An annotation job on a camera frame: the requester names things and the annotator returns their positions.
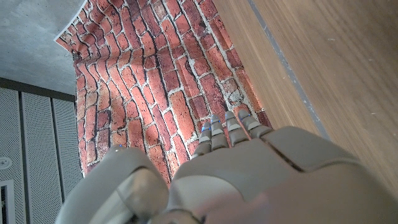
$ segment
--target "metal panel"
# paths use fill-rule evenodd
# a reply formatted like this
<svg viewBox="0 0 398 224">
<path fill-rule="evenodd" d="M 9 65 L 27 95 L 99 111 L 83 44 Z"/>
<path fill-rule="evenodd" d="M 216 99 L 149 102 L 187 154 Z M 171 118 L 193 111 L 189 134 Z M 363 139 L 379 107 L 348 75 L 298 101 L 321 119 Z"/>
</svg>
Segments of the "metal panel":
<svg viewBox="0 0 398 224">
<path fill-rule="evenodd" d="M 50 98 L 22 93 L 30 223 L 54 223 L 62 204 Z"/>
<path fill-rule="evenodd" d="M 58 140 L 62 187 L 66 198 L 83 178 L 77 143 L 75 105 L 72 102 L 53 99 L 53 113 Z"/>
<path fill-rule="evenodd" d="M 4 88 L 0 88 L 0 157 L 12 161 L 0 170 L 0 180 L 14 180 L 16 223 L 26 223 L 18 92 Z"/>
</svg>

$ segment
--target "brick pattern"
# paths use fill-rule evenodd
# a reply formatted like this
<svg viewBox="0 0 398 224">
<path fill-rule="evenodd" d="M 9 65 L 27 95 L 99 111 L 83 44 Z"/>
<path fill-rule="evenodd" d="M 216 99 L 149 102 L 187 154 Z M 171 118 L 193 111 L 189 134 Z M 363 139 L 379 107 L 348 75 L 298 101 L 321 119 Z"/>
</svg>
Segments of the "brick pattern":
<svg viewBox="0 0 398 224">
<path fill-rule="evenodd" d="M 84 174 L 113 144 L 143 150 L 169 183 L 201 125 L 248 109 L 269 120 L 212 0 L 89 0 L 57 42 L 79 52 Z"/>
</svg>

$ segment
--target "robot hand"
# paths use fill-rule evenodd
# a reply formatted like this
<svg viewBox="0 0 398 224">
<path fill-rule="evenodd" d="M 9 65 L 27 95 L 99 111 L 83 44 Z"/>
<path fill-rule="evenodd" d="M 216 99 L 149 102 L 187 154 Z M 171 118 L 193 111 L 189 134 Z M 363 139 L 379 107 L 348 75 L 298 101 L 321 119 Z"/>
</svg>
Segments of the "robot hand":
<svg viewBox="0 0 398 224">
<path fill-rule="evenodd" d="M 138 148 L 113 146 L 56 223 L 395 223 L 397 200 L 342 148 L 247 111 L 205 123 L 170 188 Z"/>
<path fill-rule="evenodd" d="M 244 129 L 250 134 L 250 137 L 252 137 L 253 139 L 259 138 L 264 134 L 272 131 L 271 128 L 260 124 L 245 110 L 241 110 L 238 116 L 244 126 Z M 235 118 L 235 115 L 231 111 L 227 111 L 225 113 L 225 120 L 229 140 L 232 147 L 234 147 L 238 143 L 249 140 L 248 136 L 245 133 L 245 130 L 238 123 L 238 120 Z M 228 147 L 229 144 L 224 134 L 223 127 L 220 123 L 220 119 L 216 115 L 212 115 L 211 124 L 209 122 L 206 122 L 201 129 L 199 145 L 193 153 L 192 158 L 202 156 L 217 149 Z"/>
</svg>

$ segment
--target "wood plank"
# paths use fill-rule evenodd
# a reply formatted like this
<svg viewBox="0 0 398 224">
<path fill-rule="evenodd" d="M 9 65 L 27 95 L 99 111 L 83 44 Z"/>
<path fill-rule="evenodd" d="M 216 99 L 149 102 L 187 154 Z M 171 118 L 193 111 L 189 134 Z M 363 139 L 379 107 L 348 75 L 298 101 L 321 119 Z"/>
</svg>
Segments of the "wood plank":
<svg viewBox="0 0 398 224">
<path fill-rule="evenodd" d="M 254 2 L 331 140 L 398 195 L 398 2 Z"/>
<path fill-rule="evenodd" d="M 276 129 L 298 126 L 319 134 L 248 2 L 214 1 L 214 4 L 271 125 Z"/>
</svg>

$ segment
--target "concrete ceiling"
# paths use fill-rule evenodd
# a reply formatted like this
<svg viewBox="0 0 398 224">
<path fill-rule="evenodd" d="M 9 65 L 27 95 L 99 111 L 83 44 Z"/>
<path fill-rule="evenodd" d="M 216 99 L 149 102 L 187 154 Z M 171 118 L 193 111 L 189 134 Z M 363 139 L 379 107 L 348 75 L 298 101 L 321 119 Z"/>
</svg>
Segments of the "concrete ceiling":
<svg viewBox="0 0 398 224">
<path fill-rule="evenodd" d="M 0 77 L 76 94 L 73 60 L 53 39 L 84 0 L 9 0 L 0 7 Z"/>
</svg>

